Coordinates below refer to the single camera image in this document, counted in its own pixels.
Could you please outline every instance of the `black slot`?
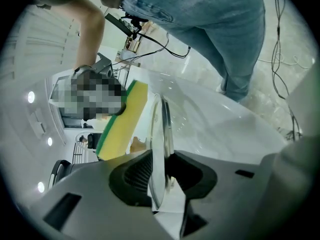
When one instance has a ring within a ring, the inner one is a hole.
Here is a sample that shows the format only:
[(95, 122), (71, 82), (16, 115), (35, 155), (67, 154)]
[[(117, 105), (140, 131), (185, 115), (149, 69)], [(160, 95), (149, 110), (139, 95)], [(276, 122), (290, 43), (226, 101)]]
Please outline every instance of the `black slot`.
[(255, 175), (253, 172), (246, 171), (246, 170), (237, 170), (235, 172), (235, 174), (239, 174), (239, 175), (241, 175), (243, 177), (247, 177), (247, 178), (250, 178), (250, 179), (252, 179), (254, 177), (254, 175)]
[(81, 196), (77, 194), (67, 193), (43, 218), (50, 226), (60, 231), (70, 214), (77, 206)]
[(176, 178), (187, 200), (204, 198), (218, 181), (213, 169), (178, 151), (165, 160), (165, 172)]
[(190, 202), (186, 201), (184, 205), (183, 221), (180, 229), (180, 238), (196, 232), (207, 224), (207, 221), (193, 212)]

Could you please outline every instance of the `white floor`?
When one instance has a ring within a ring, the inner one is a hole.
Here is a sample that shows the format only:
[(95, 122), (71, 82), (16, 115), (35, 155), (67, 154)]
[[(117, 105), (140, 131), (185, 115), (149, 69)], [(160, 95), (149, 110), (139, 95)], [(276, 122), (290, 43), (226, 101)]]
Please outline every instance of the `white floor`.
[[(274, 0), (264, 0), (264, 3), (266, 9), (266, 34), (259, 59), (270, 61), (277, 38), (278, 20)], [(298, 63), (302, 66), (298, 64), (287, 65), (285, 63), (280, 65), (278, 73), (291, 92), (313, 64), (313, 60), (318, 53), (318, 46), (308, 25), (289, 0), (286, 0), (280, 27), (281, 53), (283, 56), (281, 59), (288, 64), (295, 64), (294, 56), (296, 56)], [(162, 44), (166, 43), (166, 32), (158, 26), (153, 26), (148, 35)], [(185, 44), (171, 35), (169, 39), (168, 48), (170, 50), (181, 55), (187, 52)], [(137, 54), (142, 55), (158, 49), (159, 46), (157, 44), (144, 39)], [(193, 49), (185, 59), (176, 58), (168, 52), (162, 51), (143, 57), (139, 62), (142, 68), (180, 77), (213, 90), (221, 82), (221, 77), (215, 68)], [(285, 88), (281, 82), (276, 80), (275, 83), (279, 92), (286, 97)], [(286, 102), (280, 99), (274, 90), (271, 64), (268, 62), (257, 61), (249, 94), (241, 104), (261, 116), (276, 129), (292, 129), (289, 109)]]

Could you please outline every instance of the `yellow sponge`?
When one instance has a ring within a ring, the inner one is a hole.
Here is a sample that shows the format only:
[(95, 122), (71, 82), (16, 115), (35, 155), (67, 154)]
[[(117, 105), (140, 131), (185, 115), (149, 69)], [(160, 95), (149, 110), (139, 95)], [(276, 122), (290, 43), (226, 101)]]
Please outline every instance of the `yellow sponge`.
[(148, 85), (134, 80), (126, 93), (124, 112), (111, 117), (96, 147), (97, 156), (103, 160), (117, 158), (126, 153), (132, 134), (147, 103)]

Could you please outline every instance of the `blue jeans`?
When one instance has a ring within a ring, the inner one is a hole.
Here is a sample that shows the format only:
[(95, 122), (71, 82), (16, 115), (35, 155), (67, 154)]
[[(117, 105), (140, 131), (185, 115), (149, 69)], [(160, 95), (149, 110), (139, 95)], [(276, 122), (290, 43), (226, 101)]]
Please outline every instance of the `blue jeans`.
[(265, 35), (263, 0), (123, 0), (122, 7), (208, 59), (227, 97), (238, 102), (248, 94)]

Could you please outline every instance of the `ceiling light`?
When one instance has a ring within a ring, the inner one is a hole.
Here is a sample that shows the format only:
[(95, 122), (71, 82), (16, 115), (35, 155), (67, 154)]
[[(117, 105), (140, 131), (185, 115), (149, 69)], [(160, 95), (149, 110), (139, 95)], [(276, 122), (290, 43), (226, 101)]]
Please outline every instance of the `ceiling light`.
[(47, 143), (48, 143), (49, 146), (51, 146), (52, 145), (52, 138), (49, 137), (48, 140), (47, 140)]
[(33, 92), (33, 91), (30, 91), (29, 93), (28, 93), (28, 102), (29, 103), (32, 103), (32, 102), (34, 102), (35, 101), (35, 93)]
[(38, 183), (38, 190), (40, 193), (45, 191), (45, 185), (41, 181)]

